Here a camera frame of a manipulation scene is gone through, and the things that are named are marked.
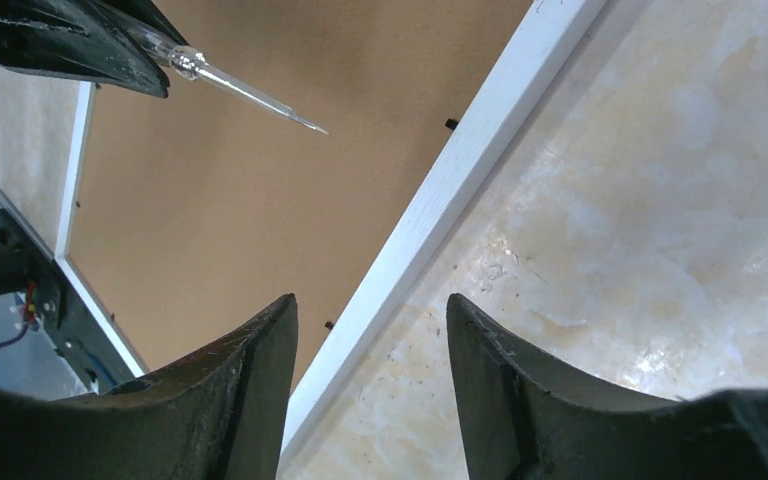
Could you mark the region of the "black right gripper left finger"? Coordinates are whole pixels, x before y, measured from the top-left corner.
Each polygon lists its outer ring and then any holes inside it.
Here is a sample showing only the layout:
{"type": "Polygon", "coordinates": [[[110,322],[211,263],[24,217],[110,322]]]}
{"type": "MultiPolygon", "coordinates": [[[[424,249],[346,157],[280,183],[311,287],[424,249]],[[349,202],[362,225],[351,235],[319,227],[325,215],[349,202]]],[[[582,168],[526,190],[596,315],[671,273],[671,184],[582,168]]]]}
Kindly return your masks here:
{"type": "Polygon", "coordinates": [[[298,340],[285,294],[103,395],[0,390],[0,479],[273,479],[298,340]]]}

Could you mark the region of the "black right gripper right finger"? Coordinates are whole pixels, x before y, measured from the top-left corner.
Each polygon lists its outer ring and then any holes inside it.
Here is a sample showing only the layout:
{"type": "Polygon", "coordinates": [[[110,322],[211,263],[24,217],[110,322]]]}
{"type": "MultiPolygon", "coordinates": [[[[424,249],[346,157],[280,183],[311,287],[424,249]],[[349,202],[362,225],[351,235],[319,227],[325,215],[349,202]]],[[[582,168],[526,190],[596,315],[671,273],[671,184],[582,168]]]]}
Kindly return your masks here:
{"type": "Polygon", "coordinates": [[[668,400],[608,382],[449,297],[473,479],[768,479],[768,389],[668,400]]]}

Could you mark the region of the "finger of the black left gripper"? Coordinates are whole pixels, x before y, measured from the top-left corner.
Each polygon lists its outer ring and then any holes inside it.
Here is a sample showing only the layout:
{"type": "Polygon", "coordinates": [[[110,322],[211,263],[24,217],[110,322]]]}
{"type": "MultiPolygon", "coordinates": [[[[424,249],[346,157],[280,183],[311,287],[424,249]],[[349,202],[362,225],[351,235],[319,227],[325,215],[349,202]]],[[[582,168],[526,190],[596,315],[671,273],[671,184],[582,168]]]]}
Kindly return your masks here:
{"type": "Polygon", "coordinates": [[[169,78],[126,30],[130,18],[187,43],[152,1],[0,1],[0,66],[165,98],[169,78]]]}

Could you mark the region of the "silver screwdriver tool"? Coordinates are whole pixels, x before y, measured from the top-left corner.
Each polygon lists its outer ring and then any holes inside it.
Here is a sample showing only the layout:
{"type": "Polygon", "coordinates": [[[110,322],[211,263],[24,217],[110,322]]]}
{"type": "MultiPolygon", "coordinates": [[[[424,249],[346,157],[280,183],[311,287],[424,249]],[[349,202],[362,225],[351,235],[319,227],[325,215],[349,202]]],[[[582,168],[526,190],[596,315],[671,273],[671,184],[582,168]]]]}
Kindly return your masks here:
{"type": "Polygon", "coordinates": [[[300,116],[291,107],[212,65],[200,50],[179,44],[140,21],[129,23],[125,30],[160,66],[170,68],[179,76],[189,81],[204,81],[271,113],[328,135],[324,128],[300,116]]]}

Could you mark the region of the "white picture frame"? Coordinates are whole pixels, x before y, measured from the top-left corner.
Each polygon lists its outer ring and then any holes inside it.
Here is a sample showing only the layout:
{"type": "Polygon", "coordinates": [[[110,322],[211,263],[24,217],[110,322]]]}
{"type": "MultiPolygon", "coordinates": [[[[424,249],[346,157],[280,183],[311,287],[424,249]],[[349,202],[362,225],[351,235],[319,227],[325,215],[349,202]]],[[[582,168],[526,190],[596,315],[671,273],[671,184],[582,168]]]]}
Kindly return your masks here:
{"type": "MultiPolygon", "coordinates": [[[[599,1],[525,1],[528,10],[302,375],[295,374],[281,454],[289,458],[360,363],[503,151],[594,21],[599,1]]],[[[102,330],[142,375],[99,296],[69,255],[94,95],[80,87],[55,254],[97,303],[102,330]]]]}

